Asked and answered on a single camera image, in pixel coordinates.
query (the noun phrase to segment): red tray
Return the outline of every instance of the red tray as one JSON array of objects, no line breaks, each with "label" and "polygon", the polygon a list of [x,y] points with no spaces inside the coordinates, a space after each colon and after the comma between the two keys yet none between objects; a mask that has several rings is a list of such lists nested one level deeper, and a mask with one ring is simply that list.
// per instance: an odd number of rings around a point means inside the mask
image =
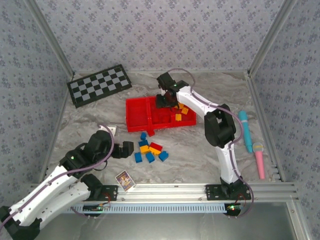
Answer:
[{"label": "red tray", "polygon": [[126,127],[129,133],[147,131],[149,136],[153,136],[155,129],[196,125],[196,113],[191,109],[187,115],[181,114],[181,121],[176,121],[176,114],[181,111],[169,107],[156,108],[155,96],[129,98],[125,100]]}]

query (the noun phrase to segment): blue block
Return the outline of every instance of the blue block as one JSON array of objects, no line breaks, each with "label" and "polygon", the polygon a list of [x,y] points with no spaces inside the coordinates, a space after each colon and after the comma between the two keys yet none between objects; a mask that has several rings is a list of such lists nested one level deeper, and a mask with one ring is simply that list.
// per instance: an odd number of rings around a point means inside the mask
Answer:
[{"label": "blue block", "polygon": [[139,147],[142,147],[142,146],[149,146],[148,141],[147,140],[140,141],[139,142]]},{"label": "blue block", "polygon": [[169,157],[169,154],[166,151],[163,151],[159,154],[159,159],[164,162]]},{"label": "blue block", "polygon": [[148,152],[145,156],[148,159],[149,163],[152,163],[155,160],[155,157],[151,152]]},{"label": "blue block", "polygon": [[147,138],[147,134],[146,134],[145,132],[142,132],[142,133],[141,133],[141,136],[140,136],[140,139],[141,139],[142,141],[144,141],[144,140],[146,140],[146,138]]},{"label": "blue block", "polygon": [[137,152],[134,154],[134,158],[135,158],[135,162],[138,163],[142,163],[142,155],[140,152]]}]

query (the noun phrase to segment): chessboard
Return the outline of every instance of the chessboard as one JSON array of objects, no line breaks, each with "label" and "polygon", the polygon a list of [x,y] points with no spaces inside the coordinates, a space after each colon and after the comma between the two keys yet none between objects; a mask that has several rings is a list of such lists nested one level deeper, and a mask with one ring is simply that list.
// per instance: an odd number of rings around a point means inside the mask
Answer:
[{"label": "chessboard", "polygon": [[67,86],[75,108],[132,87],[121,64],[68,82]]}]

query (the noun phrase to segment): wall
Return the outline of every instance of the wall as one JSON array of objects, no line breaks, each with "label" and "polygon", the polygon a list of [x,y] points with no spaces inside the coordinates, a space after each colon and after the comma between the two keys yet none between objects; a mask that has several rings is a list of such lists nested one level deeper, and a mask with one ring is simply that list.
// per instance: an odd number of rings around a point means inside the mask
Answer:
[{"label": "wall", "polygon": [[68,81],[23,1],[0,2],[0,206],[39,179]]},{"label": "wall", "polygon": [[320,4],[298,1],[254,77],[287,181],[320,239]]},{"label": "wall", "polygon": [[248,69],[283,0],[39,0],[73,70]]}]

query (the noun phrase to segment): small picture card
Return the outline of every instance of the small picture card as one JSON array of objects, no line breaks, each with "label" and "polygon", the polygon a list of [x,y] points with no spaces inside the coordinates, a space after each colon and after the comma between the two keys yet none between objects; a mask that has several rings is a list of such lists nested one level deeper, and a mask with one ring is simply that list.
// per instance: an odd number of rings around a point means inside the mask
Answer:
[{"label": "small picture card", "polygon": [[118,174],[115,179],[121,185],[124,191],[128,191],[130,188],[134,187],[136,184],[134,180],[130,177],[126,170]]}]

